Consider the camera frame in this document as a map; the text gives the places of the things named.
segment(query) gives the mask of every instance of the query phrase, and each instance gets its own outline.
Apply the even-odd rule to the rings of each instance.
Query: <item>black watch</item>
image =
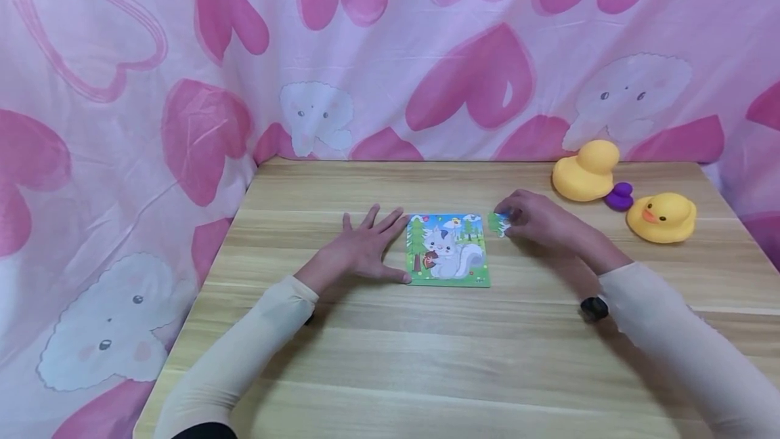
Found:
[[[589,322],[598,322],[609,316],[609,306],[601,297],[587,297],[580,304],[580,311]]]

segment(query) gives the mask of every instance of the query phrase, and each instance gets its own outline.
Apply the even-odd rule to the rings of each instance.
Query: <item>left hand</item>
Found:
[[[342,233],[320,249],[319,256],[324,261],[343,265],[345,274],[410,283],[412,277],[406,271],[382,263],[385,249],[404,232],[409,216],[405,216],[404,209],[399,207],[376,223],[378,213],[379,204],[374,204],[357,228],[353,228],[349,214],[344,213]]]

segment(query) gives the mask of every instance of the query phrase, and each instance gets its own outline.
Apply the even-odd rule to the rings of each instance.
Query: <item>purple toy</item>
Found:
[[[633,205],[633,197],[631,197],[633,187],[631,183],[620,182],[612,188],[612,191],[604,198],[604,203],[607,204],[612,210],[617,212],[626,212]]]

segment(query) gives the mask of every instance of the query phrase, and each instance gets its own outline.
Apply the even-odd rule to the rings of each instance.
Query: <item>squirrel tail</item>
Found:
[[[458,266],[458,273],[455,276],[457,276],[457,278],[466,276],[471,268],[483,265],[484,261],[485,256],[479,245],[467,244],[463,246],[463,250],[460,253],[460,266]]]

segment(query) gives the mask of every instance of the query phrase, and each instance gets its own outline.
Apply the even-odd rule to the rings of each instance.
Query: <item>fabric backdrop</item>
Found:
[[[128,438],[257,163],[698,161],[780,265],[775,0],[0,0],[0,419]]]

